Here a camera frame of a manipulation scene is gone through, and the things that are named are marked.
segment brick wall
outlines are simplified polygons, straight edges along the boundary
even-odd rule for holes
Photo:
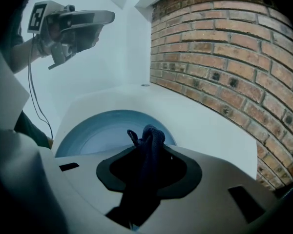
[[[150,81],[257,139],[257,180],[293,182],[293,29],[271,0],[160,0]]]

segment cable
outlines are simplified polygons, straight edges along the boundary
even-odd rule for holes
[[[35,87],[34,87],[34,82],[33,82],[33,76],[32,76],[32,73],[31,73],[31,58],[32,58],[32,52],[33,52],[33,48],[34,48],[34,41],[35,41],[35,36],[33,34],[33,39],[32,39],[32,42],[31,42],[31,48],[30,48],[30,51],[29,51],[29,58],[28,58],[28,70],[27,70],[27,76],[28,76],[28,85],[29,85],[29,92],[30,92],[30,96],[31,96],[31,100],[33,102],[33,106],[34,106],[34,109],[36,111],[36,114],[38,116],[38,118],[40,120],[42,120],[44,123],[46,123],[49,128],[50,128],[50,132],[51,132],[51,138],[53,139],[53,132],[52,132],[52,128],[51,128],[51,125],[48,121],[48,119],[46,118],[46,116],[44,115],[44,113],[42,112],[41,108],[40,108],[40,105],[38,103],[38,99],[37,99],[37,95],[36,95],[36,91],[35,91]],[[45,120],[41,119],[38,112],[37,112],[37,109],[36,109],[36,106],[35,106],[35,103],[34,103],[34,99],[33,99],[33,95],[32,95],[32,92],[31,92],[31,87],[32,87],[32,90],[33,90],[33,94],[35,96],[35,100],[36,100],[36,103],[37,103],[37,106],[38,106],[38,109],[39,111],[41,112],[41,114],[43,115],[43,117],[45,118]]]

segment white wall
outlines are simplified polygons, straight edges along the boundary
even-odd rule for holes
[[[32,37],[27,25],[34,3],[30,0],[23,13],[22,35]],[[32,64],[33,80],[42,110],[56,133],[61,119],[76,97],[106,88],[129,83],[146,83],[149,80],[150,17],[151,10],[141,14],[134,6],[139,0],[127,0],[120,9],[110,0],[53,0],[63,5],[75,5],[76,10],[104,9],[115,12],[115,21],[103,28],[100,41],[94,48],[78,53],[67,63],[48,70],[51,57]],[[16,75],[28,90],[27,69]],[[48,136],[49,129],[41,122],[29,100],[25,113]]]

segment blue plate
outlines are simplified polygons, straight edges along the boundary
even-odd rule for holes
[[[170,132],[153,117],[131,110],[115,110],[92,116],[70,131],[61,142],[56,157],[77,156],[102,152],[132,144],[127,130],[133,130],[138,138],[151,124],[165,134],[166,145],[176,145]]]

